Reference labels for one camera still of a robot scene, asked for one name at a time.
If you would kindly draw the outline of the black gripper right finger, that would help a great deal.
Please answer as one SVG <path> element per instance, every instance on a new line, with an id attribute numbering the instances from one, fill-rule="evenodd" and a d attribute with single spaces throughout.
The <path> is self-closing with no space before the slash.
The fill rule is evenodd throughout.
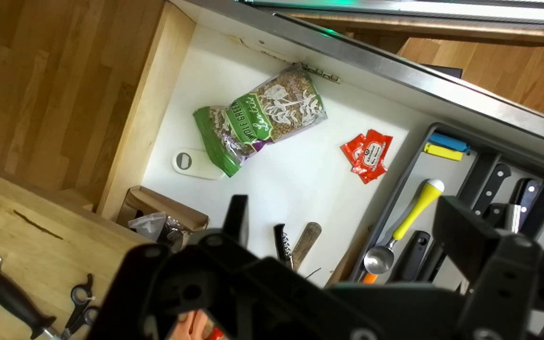
<path id="1" fill-rule="evenodd" d="M 471 284 L 480 278 L 501 244 L 514 243 L 510 233 L 474 216 L 457 197 L 439 201 L 433 237 Z"/>

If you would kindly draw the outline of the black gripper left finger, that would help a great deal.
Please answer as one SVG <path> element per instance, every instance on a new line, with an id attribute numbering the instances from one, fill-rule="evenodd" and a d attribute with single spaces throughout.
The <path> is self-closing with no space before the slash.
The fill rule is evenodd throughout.
<path id="1" fill-rule="evenodd" d="M 248 209 L 250 199 L 246 195 L 235 195 L 231 199 L 227 218 L 223 224 L 223 233 L 236 241 L 240 246 L 248 244 L 250 239 L 250 209 Z"/>

